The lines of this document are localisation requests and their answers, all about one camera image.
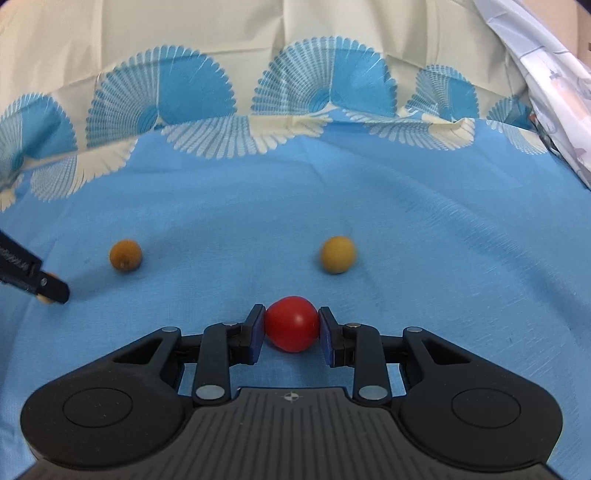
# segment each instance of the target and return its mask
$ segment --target orange ball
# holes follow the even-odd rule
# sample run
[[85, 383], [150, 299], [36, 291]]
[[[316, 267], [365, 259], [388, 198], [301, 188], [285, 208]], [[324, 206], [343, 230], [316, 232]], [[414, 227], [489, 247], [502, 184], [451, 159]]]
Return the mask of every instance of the orange ball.
[[142, 263], [142, 249], [133, 240], [122, 240], [111, 248], [109, 260], [114, 269], [120, 272], [131, 272]]

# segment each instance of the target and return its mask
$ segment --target fan pattern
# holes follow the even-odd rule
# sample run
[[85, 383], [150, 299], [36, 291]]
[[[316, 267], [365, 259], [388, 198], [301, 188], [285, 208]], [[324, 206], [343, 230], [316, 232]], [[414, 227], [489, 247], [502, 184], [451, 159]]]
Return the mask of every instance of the fan pattern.
[[[30, 189], [40, 200], [70, 196], [121, 169], [137, 137], [159, 129], [171, 146], [202, 158], [265, 154], [290, 139], [320, 136], [344, 111], [369, 134], [413, 147], [473, 144], [480, 118], [474, 85], [449, 66], [429, 65], [397, 111], [397, 84], [382, 56], [356, 40], [309, 38], [284, 48], [255, 88], [251, 114], [238, 115], [232, 85], [210, 56], [161, 46], [99, 78], [77, 152], [70, 119], [49, 95], [23, 95], [0, 116], [0, 211]], [[499, 100], [485, 124], [519, 151], [547, 152], [516, 96]]]

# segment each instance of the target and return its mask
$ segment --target yellow ball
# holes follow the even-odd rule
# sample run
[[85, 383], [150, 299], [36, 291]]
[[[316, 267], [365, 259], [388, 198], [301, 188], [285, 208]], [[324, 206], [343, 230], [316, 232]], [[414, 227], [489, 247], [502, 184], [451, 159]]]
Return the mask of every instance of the yellow ball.
[[345, 236], [329, 238], [320, 251], [320, 262], [328, 273], [344, 273], [355, 263], [355, 244]]

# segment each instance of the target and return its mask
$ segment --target ball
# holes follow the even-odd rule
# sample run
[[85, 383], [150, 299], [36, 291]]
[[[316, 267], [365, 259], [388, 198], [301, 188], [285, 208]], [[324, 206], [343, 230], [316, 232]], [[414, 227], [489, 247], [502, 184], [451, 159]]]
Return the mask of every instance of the ball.
[[357, 253], [353, 241], [345, 236], [329, 238], [320, 251], [320, 262], [328, 273], [344, 273], [355, 263]]
[[142, 263], [142, 249], [133, 240], [122, 240], [111, 248], [109, 260], [114, 269], [131, 272]]
[[318, 311], [302, 297], [276, 301], [265, 312], [265, 334], [278, 348], [290, 353], [308, 349], [320, 334]]

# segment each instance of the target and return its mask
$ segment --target cherry tomato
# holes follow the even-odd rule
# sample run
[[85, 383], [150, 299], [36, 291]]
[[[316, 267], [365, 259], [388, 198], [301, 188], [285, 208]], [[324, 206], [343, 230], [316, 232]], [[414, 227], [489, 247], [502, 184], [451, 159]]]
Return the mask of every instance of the cherry tomato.
[[280, 349], [303, 352], [320, 333], [316, 308], [302, 297], [286, 297], [276, 301], [265, 313], [265, 334]]

